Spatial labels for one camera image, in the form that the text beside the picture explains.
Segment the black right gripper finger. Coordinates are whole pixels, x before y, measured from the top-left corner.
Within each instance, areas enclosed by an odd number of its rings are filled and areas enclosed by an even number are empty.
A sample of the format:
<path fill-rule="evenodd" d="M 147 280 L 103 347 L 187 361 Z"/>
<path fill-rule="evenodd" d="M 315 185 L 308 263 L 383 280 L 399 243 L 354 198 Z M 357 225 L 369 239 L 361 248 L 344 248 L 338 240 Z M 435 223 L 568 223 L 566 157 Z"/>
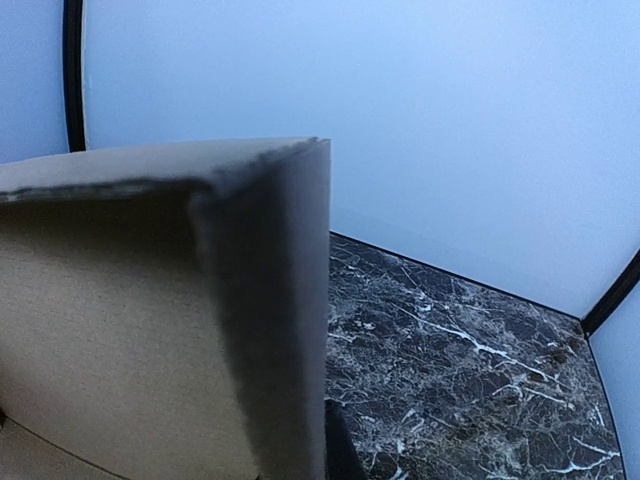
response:
<path fill-rule="evenodd" d="M 325 403 L 326 477 L 329 480 L 366 480 L 340 405 Z"/>

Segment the brown cardboard box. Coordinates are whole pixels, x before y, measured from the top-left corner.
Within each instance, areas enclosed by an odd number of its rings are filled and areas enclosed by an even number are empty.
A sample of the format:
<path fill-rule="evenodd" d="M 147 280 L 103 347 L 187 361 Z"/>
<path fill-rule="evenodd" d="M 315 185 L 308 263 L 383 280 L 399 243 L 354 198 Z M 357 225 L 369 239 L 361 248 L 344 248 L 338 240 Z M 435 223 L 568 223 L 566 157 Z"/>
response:
<path fill-rule="evenodd" d="M 330 144 L 1 168 L 5 479 L 321 479 Z"/>

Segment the black right frame post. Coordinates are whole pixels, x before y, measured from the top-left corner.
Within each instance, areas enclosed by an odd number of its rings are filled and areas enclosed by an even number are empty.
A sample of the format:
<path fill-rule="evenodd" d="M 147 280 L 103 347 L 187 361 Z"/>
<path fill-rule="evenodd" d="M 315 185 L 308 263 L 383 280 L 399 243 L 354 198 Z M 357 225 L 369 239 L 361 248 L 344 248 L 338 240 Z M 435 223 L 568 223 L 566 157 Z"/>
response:
<path fill-rule="evenodd" d="M 640 279 L 640 250 L 636 252 L 623 272 L 611 287 L 581 320 L 581 327 L 586 338 L 593 335 L 599 327 L 625 300 Z"/>

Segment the black frame post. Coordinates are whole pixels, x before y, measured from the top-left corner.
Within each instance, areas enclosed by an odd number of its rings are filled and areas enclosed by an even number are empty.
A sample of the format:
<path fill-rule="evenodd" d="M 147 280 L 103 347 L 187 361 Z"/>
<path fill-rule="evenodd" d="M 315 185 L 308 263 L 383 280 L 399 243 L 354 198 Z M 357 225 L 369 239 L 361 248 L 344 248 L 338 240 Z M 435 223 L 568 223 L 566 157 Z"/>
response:
<path fill-rule="evenodd" d="M 86 150 L 83 102 L 83 0 L 64 0 L 62 18 L 62 74 L 69 150 Z"/>
<path fill-rule="evenodd" d="M 599 327 L 625 300 L 640 279 L 640 250 L 636 252 L 623 272 L 611 287 L 581 320 L 581 327 L 586 338 L 593 335 Z"/>

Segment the black left frame post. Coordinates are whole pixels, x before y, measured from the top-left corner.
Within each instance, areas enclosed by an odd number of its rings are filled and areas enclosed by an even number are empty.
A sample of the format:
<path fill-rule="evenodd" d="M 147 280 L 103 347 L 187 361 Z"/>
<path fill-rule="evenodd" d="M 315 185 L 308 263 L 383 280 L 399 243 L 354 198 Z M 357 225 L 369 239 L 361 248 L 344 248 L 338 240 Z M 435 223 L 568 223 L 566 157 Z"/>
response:
<path fill-rule="evenodd" d="M 64 0 L 62 18 L 62 74 L 69 150 L 86 150 L 83 102 L 83 0 Z"/>

